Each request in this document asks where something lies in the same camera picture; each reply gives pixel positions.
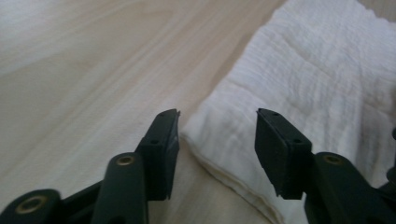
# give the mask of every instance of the table surface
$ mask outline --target table surface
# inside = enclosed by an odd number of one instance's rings
[[[392,0],[361,0],[396,21]],[[69,196],[134,151],[155,115],[179,127],[284,1],[0,2],[0,209],[33,189]],[[151,223],[267,223],[181,141],[172,199]]]

